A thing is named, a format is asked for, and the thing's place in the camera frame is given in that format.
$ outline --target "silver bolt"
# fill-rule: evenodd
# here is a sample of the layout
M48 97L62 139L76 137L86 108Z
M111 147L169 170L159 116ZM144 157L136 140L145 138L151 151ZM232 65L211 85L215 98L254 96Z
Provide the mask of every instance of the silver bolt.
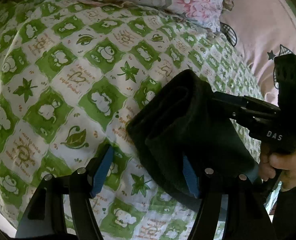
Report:
M212 168L206 168L206 169L205 169L205 173L211 175L211 174L214 173L214 170L213 170Z
M244 174L240 174L240 175L239 175L239 178L240 178L241 180L247 180L247 176L244 175Z
M78 168L77 173L78 174L84 174L86 172L86 168Z
M47 174L47 175L45 175L44 176L44 180L50 180L50 179L52 179L52 174Z

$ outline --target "bed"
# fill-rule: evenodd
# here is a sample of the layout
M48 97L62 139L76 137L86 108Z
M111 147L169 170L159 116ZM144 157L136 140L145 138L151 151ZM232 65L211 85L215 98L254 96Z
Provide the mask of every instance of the bed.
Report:
M45 174L71 174L110 143L113 164L91 200L104 238L186 239L196 213L151 180L125 125L188 68L214 91L267 98L233 45L224 31L133 3L0 3L0 213L17 227ZM259 141L233 124L259 161ZM67 196L64 207L75 233ZM223 230L218 222L215 239Z

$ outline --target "black star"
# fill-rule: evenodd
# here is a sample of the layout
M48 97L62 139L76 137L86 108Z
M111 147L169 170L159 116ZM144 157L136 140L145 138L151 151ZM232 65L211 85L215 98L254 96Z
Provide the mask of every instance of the black star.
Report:
M273 51L271 51L271 52L267 52L267 54L268 54L268 60L273 60L274 59L274 57L276 57L276 55L273 53Z

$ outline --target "dark green fabric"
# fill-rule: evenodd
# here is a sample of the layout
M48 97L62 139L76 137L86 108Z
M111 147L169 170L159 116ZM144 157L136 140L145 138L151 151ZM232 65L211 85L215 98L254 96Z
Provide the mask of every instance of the dark green fabric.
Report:
M183 153L193 167L210 167L225 176L258 177L258 165L228 118L214 114L213 92L193 71L175 76L128 124L141 161L154 181L186 207L198 211L190 194Z

